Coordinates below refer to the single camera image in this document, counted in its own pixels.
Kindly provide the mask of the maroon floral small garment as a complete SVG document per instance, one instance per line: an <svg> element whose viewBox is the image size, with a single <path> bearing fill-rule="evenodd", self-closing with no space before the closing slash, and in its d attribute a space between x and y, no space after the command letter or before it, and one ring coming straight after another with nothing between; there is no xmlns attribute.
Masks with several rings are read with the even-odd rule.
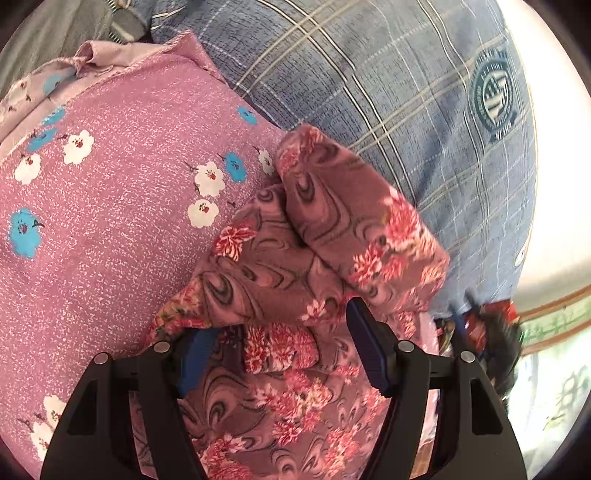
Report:
<svg viewBox="0 0 591 480"><path fill-rule="evenodd" d="M435 352L429 315L449 258L380 174L320 130L283 138L280 182L235 214L148 340L218 336L181 402L211 479L356 479L389 403L346 327L361 297L402 339Z"/></svg>

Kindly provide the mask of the blue plaid blanket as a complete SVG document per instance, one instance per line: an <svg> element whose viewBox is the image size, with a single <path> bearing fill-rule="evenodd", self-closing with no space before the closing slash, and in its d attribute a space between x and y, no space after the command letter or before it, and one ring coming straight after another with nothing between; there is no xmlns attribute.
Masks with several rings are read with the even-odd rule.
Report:
<svg viewBox="0 0 591 480"><path fill-rule="evenodd" d="M274 124L318 127L403 192L451 257L432 304L512 297L533 220L535 126L494 1L128 1L141 33L191 31Z"/></svg>

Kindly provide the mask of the pink floral bed sheet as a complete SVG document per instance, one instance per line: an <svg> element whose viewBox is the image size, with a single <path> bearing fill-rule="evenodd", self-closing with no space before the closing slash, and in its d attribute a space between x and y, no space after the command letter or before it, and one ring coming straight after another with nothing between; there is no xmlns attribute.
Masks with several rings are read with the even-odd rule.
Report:
<svg viewBox="0 0 591 480"><path fill-rule="evenodd" d="M283 133L191 33L87 41L1 101L1 437L33 477L98 352L132 354Z"/></svg>

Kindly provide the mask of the grey patterned cloth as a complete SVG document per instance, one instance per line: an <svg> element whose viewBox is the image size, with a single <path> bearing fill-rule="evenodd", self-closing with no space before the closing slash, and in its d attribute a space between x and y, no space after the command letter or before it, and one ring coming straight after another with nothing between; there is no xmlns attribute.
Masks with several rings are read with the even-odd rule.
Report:
<svg viewBox="0 0 591 480"><path fill-rule="evenodd" d="M9 19L1 15L1 94L42 64L74 55L87 40L134 42L147 24L129 1L42 1Z"/></svg>

